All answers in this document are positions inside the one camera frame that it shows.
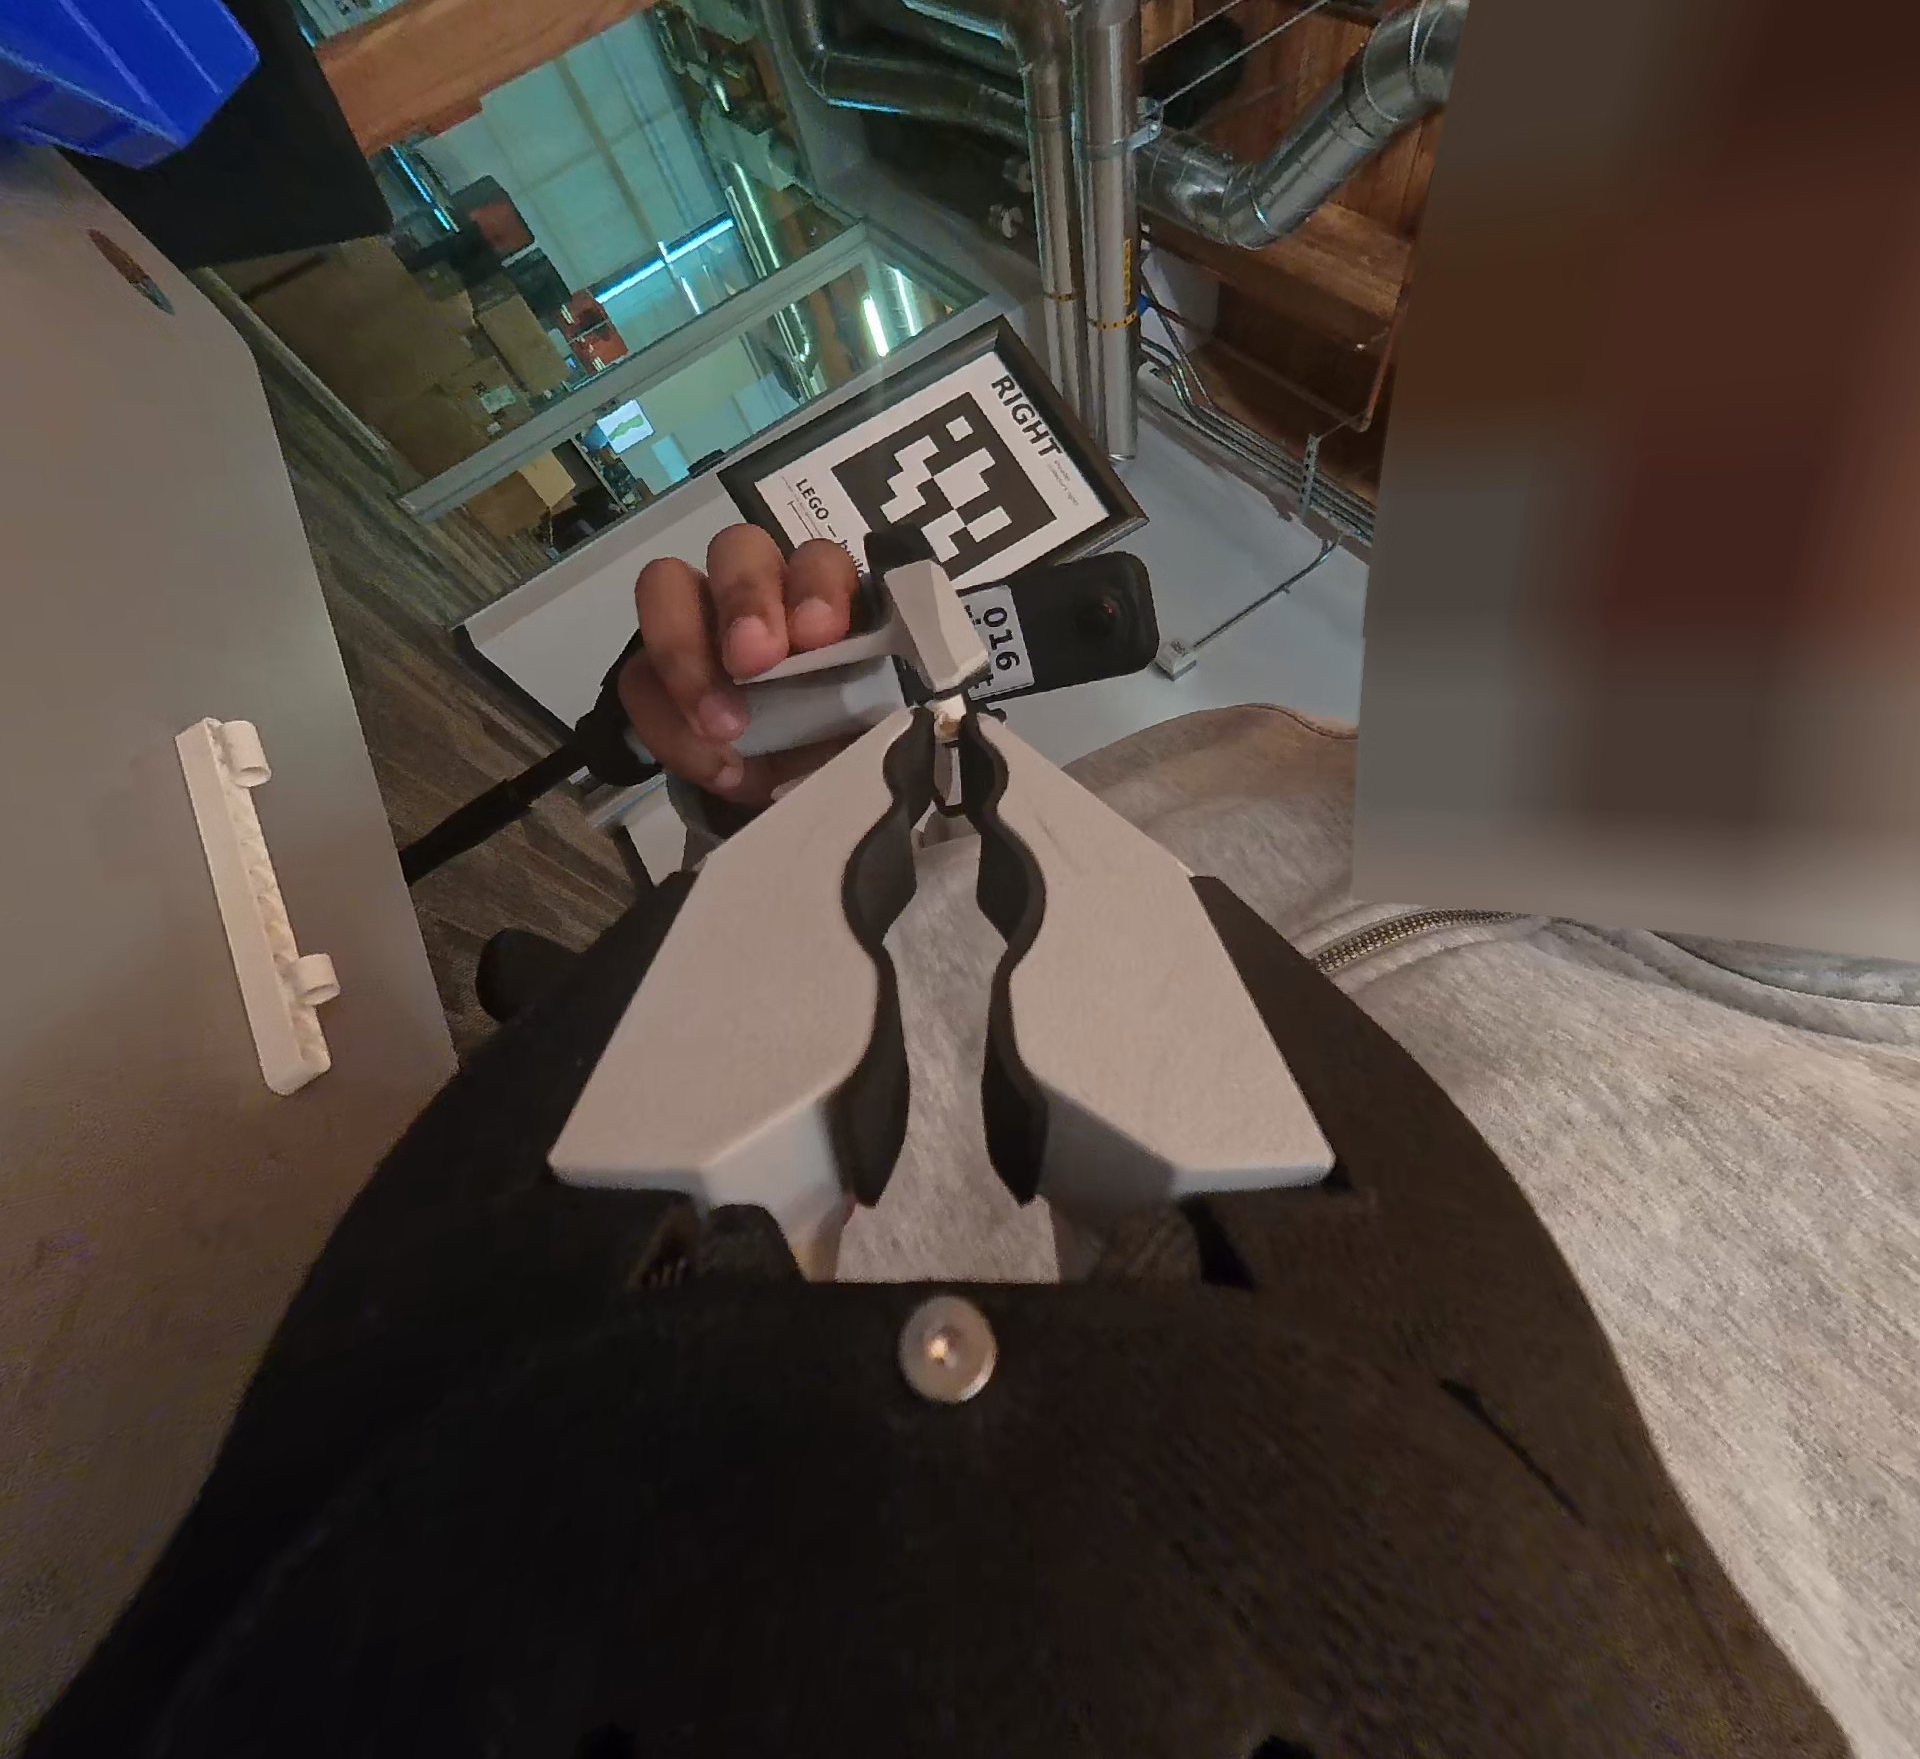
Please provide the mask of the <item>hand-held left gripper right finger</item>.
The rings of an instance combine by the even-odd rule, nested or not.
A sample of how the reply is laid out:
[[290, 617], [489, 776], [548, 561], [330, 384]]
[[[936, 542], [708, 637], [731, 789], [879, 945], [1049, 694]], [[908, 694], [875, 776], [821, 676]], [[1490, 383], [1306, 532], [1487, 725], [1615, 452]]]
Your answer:
[[996, 718], [965, 722], [965, 812], [1005, 939], [979, 1119], [1007, 1194], [1096, 1223], [1321, 1183], [1334, 1152], [1187, 868]]

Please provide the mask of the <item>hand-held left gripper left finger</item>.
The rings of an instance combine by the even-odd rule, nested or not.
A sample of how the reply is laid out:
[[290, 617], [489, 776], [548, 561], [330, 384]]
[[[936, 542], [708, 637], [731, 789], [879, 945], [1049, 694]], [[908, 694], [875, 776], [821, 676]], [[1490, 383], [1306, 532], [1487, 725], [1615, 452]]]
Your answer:
[[548, 1166], [701, 1203], [876, 1203], [908, 1139], [887, 933], [916, 893], [920, 715], [897, 714], [724, 843]]

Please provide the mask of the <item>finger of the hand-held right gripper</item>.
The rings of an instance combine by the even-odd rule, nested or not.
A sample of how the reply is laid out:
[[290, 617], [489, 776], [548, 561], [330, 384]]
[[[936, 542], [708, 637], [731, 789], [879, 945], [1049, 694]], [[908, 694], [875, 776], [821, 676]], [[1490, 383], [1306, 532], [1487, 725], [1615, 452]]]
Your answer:
[[887, 572], [887, 658], [908, 705], [965, 696], [988, 676], [989, 649], [947, 570]]

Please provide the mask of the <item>long white lego beam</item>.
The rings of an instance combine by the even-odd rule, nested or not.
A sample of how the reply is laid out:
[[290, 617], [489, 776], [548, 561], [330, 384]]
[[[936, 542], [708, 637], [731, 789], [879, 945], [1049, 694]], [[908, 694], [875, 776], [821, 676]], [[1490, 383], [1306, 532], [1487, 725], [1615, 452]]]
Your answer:
[[248, 718], [197, 718], [173, 738], [192, 815], [257, 1072], [271, 1093], [290, 1098], [330, 1072], [322, 1007], [342, 994], [324, 954], [303, 954], [281, 896], [255, 789], [271, 780], [267, 753]]

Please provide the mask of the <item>person's right hand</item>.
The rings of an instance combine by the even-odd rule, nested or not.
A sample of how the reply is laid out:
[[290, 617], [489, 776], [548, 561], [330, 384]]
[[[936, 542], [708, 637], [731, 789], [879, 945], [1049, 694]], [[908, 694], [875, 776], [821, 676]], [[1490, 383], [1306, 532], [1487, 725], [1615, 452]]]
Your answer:
[[642, 753], [690, 787], [746, 811], [809, 776], [847, 744], [744, 757], [741, 683], [798, 654], [851, 640], [859, 572], [834, 542], [782, 554], [756, 524], [724, 530], [693, 570], [656, 560], [636, 580], [639, 657], [623, 665], [619, 701]]

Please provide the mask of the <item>silver metal pipe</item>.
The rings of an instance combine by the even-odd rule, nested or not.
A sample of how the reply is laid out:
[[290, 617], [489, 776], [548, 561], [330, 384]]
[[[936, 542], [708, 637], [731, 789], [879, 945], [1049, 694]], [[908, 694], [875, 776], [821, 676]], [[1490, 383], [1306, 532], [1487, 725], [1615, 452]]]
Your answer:
[[1061, 0], [1071, 26], [1071, 114], [1081, 210], [1084, 406], [1111, 462], [1140, 445], [1133, 132], [1140, 0]]

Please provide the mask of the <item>black flat panel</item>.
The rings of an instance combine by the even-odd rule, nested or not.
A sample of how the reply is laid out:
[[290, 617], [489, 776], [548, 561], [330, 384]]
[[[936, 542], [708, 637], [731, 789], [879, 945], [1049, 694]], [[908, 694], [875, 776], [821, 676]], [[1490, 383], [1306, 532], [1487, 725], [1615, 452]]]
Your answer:
[[71, 163], [177, 268], [226, 268], [382, 239], [391, 210], [288, 0], [226, 0], [257, 51], [183, 150]]

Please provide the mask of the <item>blue storage bin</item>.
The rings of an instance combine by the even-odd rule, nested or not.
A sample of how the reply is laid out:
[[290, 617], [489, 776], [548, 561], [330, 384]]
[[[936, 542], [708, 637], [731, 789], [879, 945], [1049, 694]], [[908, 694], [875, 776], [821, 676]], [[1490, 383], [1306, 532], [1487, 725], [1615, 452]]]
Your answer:
[[5, 0], [5, 136], [144, 171], [255, 67], [222, 0]]

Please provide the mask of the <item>flexible silver duct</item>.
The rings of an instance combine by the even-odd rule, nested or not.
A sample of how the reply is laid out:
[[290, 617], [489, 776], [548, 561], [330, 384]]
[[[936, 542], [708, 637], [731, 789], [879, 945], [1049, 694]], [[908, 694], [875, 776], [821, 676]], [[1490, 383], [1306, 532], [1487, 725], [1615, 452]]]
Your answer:
[[1328, 204], [1352, 173], [1440, 114], [1473, 0], [1418, 0], [1384, 17], [1286, 136], [1257, 162], [1165, 132], [1139, 162], [1140, 210], [1237, 250], [1264, 250]]

